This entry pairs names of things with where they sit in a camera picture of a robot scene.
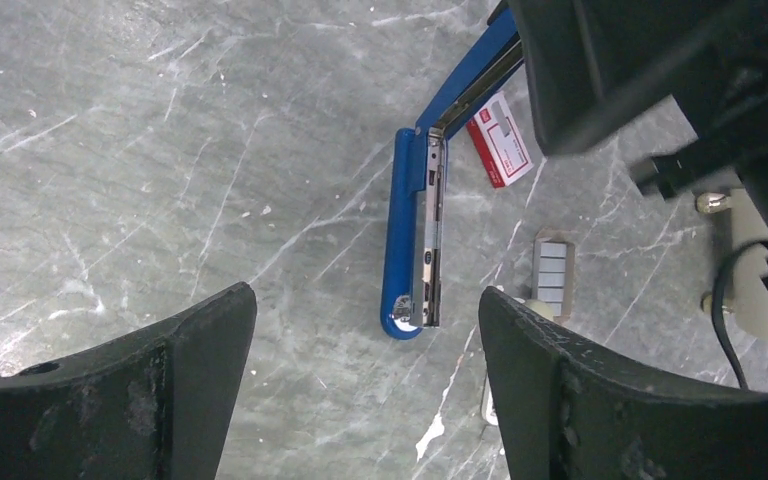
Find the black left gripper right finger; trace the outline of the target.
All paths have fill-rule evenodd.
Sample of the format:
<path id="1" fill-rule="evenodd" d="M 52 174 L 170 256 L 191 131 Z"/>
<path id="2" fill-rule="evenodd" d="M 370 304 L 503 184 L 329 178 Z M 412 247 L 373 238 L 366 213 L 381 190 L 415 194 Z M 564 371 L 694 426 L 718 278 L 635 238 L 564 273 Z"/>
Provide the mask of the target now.
<path id="1" fill-rule="evenodd" d="M 514 479 L 768 479 L 768 393 L 618 354 L 496 288 L 478 310 Z"/>

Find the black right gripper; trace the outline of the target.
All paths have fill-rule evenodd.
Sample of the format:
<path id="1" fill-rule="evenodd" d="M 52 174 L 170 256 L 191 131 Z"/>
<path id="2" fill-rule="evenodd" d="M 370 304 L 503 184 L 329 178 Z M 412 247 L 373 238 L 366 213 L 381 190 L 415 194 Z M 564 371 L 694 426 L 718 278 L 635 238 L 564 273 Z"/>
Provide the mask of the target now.
<path id="1" fill-rule="evenodd" d="M 581 154 L 666 97 L 697 138 L 638 162 L 675 196 L 727 167 L 768 163 L 768 1 L 512 1 L 536 140 Z"/>

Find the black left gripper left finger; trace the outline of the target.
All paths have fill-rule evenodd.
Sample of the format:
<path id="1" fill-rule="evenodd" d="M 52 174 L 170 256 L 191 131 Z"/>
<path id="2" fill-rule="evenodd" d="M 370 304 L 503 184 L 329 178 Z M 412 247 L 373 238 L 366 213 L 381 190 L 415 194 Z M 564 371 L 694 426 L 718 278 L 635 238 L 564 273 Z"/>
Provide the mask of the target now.
<path id="1" fill-rule="evenodd" d="M 257 315 L 236 283 L 165 320 L 0 376 L 0 479 L 212 479 Z"/>

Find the grey staple strips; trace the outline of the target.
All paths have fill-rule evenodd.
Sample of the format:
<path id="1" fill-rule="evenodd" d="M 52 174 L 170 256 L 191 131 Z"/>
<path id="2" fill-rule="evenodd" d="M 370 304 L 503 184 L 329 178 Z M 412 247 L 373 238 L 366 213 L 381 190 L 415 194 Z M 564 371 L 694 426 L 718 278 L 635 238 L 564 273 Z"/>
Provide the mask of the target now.
<path id="1" fill-rule="evenodd" d="M 567 245 L 541 242 L 538 256 L 537 299 L 547 303 L 555 317 L 563 312 L 566 288 Z"/>

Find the brown cardboard staple tray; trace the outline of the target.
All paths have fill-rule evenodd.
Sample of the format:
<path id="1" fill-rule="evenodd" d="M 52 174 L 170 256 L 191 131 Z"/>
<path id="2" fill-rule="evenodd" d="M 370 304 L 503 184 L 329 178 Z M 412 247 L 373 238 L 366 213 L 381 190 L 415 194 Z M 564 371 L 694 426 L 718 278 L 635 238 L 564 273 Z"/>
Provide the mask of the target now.
<path id="1" fill-rule="evenodd" d="M 544 228 L 534 239 L 531 298 L 546 304 L 561 325 L 572 315 L 576 245 L 567 232 Z"/>

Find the blue black stapler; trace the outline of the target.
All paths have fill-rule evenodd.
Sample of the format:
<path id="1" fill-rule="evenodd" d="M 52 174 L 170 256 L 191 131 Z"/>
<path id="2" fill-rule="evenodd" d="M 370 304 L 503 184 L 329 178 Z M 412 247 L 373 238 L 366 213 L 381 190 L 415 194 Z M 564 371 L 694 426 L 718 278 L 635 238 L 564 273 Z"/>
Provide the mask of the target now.
<path id="1" fill-rule="evenodd" d="M 380 307 L 394 339 L 440 325 L 448 142 L 523 63 L 514 5 L 498 4 L 415 125 L 395 135 Z"/>

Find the red white staple box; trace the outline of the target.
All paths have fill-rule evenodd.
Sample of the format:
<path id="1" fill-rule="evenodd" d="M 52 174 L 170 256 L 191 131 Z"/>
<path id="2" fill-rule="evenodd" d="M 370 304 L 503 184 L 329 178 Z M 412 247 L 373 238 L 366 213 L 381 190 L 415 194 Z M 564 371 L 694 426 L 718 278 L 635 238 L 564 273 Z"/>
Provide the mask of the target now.
<path id="1" fill-rule="evenodd" d="M 472 116 L 466 129 L 495 189 L 510 186 L 534 168 L 515 116 L 501 91 Z"/>

